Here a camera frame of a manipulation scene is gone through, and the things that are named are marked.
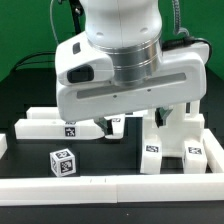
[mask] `black tabletop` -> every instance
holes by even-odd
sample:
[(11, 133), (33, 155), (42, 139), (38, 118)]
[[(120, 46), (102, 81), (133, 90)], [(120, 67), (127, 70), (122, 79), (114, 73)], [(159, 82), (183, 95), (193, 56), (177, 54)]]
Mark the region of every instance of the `black tabletop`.
[[(224, 144), (224, 81), (207, 70), (208, 91), (201, 113)], [(0, 133), (8, 150), (0, 160), (1, 178), (51, 177), (49, 153), (69, 148), (76, 155), (79, 175), (139, 174), (141, 119), (129, 118), (122, 140), (16, 140), (14, 124), (35, 106), (56, 106), (53, 69), (23, 69), (0, 83)], [(163, 158), (162, 173), (182, 173), (180, 159)], [(0, 223), (222, 223), (224, 202), (118, 203), (0, 207)]]

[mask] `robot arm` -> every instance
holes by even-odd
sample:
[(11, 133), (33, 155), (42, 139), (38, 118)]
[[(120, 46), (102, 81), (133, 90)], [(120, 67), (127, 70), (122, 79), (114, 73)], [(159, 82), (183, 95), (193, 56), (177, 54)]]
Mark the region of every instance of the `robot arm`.
[(81, 121), (201, 99), (209, 47), (162, 52), (158, 0), (81, 0), (86, 32), (56, 52), (61, 118)]

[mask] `black and white tag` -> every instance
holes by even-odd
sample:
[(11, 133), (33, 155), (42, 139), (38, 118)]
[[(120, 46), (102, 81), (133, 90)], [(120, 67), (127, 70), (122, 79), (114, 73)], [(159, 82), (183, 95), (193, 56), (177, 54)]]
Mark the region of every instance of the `black and white tag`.
[(156, 152), (156, 153), (158, 153), (159, 152), (159, 147), (147, 145), (146, 146), (146, 151), (147, 152)]
[(75, 127), (65, 127), (66, 137), (75, 137)]
[(113, 118), (112, 119), (112, 122), (119, 123), (119, 122), (121, 122), (121, 119), (120, 118)]
[(202, 155), (202, 151), (200, 148), (189, 147), (188, 150), (191, 154)]
[(66, 122), (65, 126), (75, 126), (76, 122)]
[(73, 164), (72, 164), (72, 160), (67, 160), (67, 161), (63, 161), (61, 162), (61, 173), (68, 173), (70, 171), (72, 171), (73, 169)]
[(64, 159), (64, 158), (69, 157), (71, 155), (67, 151), (62, 151), (62, 152), (56, 153), (56, 156), (58, 157), (58, 159)]

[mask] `white cube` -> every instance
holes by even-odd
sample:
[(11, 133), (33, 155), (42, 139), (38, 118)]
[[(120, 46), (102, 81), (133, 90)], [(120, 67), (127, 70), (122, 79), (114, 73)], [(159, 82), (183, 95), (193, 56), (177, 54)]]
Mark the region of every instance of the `white cube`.
[(75, 156), (69, 149), (50, 153), (51, 170), (57, 177), (76, 173)]

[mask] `white robot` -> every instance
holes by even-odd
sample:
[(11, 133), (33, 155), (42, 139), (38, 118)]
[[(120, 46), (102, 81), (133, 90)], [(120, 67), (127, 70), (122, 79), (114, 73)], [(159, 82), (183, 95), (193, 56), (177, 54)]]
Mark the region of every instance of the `white robot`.
[[(113, 130), (105, 116), (152, 109), (143, 118), (143, 173), (159, 173), (162, 154), (184, 160), (184, 145), (203, 148), (204, 123), (196, 101), (206, 93), (204, 65), (209, 44), (194, 41), (180, 28), (186, 33), (182, 46), (176, 41), (170, 46), (178, 47), (162, 51), (158, 0), (80, 2), (86, 14), (86, 31), (60, 44), (56, 52), (61, 118), (67, 122), (94, 119), (108, 135)], [(194, 103), (186, 117), (187, 102)], [(154, 108), (160, 108), (156, 116)], [(171, 131), (154, 127), (155, 120), (157, 126), (166, 125), (172, 110), (168, 119)], [(148, 163), (151, 158), (145, 155), (150, 147), (159, 152), (159, 157), (152, 159), (158, 161), (153, 165), (158, 169), (144, 165), (154, 164)]]

